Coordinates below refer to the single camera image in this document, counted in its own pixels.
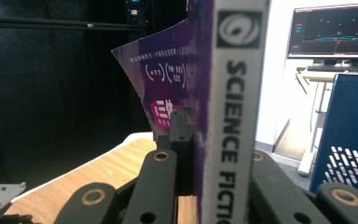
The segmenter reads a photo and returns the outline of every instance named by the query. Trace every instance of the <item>white book spine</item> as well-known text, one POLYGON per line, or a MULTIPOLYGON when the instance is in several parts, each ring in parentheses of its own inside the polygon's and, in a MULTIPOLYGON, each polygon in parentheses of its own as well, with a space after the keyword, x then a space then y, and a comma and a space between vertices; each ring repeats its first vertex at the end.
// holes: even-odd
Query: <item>white book spine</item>
POLYGON ((214 1, 201 223, 247 220, 268 4, 214 1))

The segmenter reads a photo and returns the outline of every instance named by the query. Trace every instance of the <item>computer monitor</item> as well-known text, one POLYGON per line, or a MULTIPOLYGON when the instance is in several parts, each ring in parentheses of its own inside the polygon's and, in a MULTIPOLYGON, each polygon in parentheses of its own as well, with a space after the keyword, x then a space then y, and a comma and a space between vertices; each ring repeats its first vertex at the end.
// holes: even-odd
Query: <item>computer monitor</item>
POLYGON ((358 60, 358 4, 295 8, 287 59, 358 60))

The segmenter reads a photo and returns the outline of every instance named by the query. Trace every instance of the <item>wooden surface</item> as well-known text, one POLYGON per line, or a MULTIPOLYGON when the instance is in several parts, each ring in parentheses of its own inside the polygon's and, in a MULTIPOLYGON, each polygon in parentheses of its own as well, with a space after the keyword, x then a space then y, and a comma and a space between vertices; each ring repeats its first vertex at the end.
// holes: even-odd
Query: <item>wooden surface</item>
MULTIPOLYGON (((155 142, 147 139, 130 142, 19 198, 6 215, 32 215, 33 222, 54 223, 76 190, 92 182, 103 182, 118 189, 139 174, 145 155, 155 148, 155 142)), ((180 197, 178 223, 197 223, 196 210, 196 197, 180 197)))

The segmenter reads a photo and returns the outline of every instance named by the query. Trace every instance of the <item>black curtain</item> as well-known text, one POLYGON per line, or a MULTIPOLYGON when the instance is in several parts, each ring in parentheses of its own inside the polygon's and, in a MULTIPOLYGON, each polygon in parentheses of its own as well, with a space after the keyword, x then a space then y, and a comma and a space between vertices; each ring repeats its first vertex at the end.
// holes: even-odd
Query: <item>black curtain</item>
MULTIPOLYGON (((124 1, 0 1, 0 17, 123 23, 124 1)), ((129 33, 0 28, 0 176, 28 189, 150 131, 110 50, 129 33)))

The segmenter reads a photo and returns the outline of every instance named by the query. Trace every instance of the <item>book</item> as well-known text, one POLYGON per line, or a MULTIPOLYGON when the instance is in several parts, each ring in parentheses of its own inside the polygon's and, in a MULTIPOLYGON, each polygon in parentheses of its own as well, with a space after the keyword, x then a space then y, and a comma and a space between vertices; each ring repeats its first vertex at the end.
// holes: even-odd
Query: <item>book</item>
POLYGON ((112 52, 155 137, 169 114, 193 107, 199 223, 246 223, 268 0, 187 2, 173 27, 112 52))
POLYGON ((200 223, 245 223, 269 1, 192 4, 195 14, 189 17, 197 17, 200 53, 195 93, 196 161, 203 161, 197 165, 200 223))

